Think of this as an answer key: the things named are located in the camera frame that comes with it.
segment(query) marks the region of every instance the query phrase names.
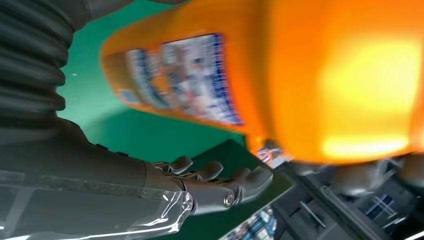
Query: plastic bottle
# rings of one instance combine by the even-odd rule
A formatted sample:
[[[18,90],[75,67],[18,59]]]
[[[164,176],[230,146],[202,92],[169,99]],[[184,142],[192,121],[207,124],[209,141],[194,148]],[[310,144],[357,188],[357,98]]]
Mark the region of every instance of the plastic bottle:
[[[246,134],[263,158],[367,162],[422,150],[422,9],[192,0],[113,34],[101,61],[131,107]]]

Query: mechanical part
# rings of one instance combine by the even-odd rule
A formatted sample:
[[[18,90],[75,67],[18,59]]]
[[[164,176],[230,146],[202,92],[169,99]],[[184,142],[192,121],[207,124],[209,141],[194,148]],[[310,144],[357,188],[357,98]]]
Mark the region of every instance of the mechanical part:
[[[111,152],[91,144],[77,124],[57,117],[65,100],[56,87],[65,84],[60,68],[68,61],[74,32],[129,2],[0,1],[1,239],[167,234],[189,214],[228,210],[227,195],[245,203],[271,184],[266,169],[265,181],[262,175],[225,184],[184,179],[177,174],[192,164],[190,159],[153,165]],[[218,174],[215,167],[199,176]],[[212,192],[222,193],[217,207],[215,199],[205,198]]]
[[[363,197],[378,190],[393,175],[387,172],[388,161],[339,166],[331,180],[331,187],[338,193]]]
[[[230,208],[234,203],[234,195],[231,193],[228,193],[227,195],[225,195],[224,198],[224,206],[226,208]]]
[[[316,165],[316,164],[307,164],[307,163],[294,162],[294,161],[290,161],[288,165],[290,165],[291,169],[293,169],[296,172],[296,174],[299,176],[319,174],[320,167],[321,167],[320,165]]]
[[[424,155],[410,154],[403,159],[403,167],[399,168],[399,177],[412,186],[424,188]]]
[[[375,231],[369,231],[368,227],[364,227],[364,222],[371,220],[358,219],[355,213],[345,206],[347,203],[341,202],[328,187],[322,187],[313,175],[298,176],[287,163],[284,166],[281,168],[283,172],[292,177],[353,239],[388,239],[383,231],[376,236]]]

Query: green backdrop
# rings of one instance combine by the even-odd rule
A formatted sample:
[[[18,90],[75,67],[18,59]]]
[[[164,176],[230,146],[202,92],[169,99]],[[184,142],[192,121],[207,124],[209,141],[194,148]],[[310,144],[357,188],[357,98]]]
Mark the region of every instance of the green backdrop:
[[[59,116],[79,124],[92,143],[149,162],[194,157],[228,139],[243,143],[239,134],[135,111],[108,86],[99,62],[103,41],[119,28],[168,8],[137,0],[89,23],[75,34],[68,65],[62,69],[66,85],[58,89],[66,99],[66,110]]]

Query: robotic hand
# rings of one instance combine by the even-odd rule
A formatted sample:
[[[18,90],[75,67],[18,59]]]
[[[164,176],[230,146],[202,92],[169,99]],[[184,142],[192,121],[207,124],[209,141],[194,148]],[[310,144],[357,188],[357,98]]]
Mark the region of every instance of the robotic hand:
[[[0,239],[144,239],[226,211],[272,183],[268,169],[216,178],[212,161],[151,164],[90,143],[56,87],[73,34],[132,0],[0,1]]]

